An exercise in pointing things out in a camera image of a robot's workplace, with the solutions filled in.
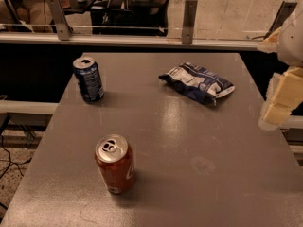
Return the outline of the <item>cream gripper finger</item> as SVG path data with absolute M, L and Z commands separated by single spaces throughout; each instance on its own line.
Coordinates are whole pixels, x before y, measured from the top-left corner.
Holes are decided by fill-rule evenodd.
M 274 73 L 260 110 L 258 126 L 265 131 L 274 131 L 289 119 L 292 111 L 302 102 L 303 68 L 291 66 L 283 74 Z
M 273 33 L 270 34 L 268 38 L 263 40 L 258 45 L 258 51 L 264 53 L 276 53 L 278 48 L 278 39 L 281 32 L 281 28 L 279 27 Z

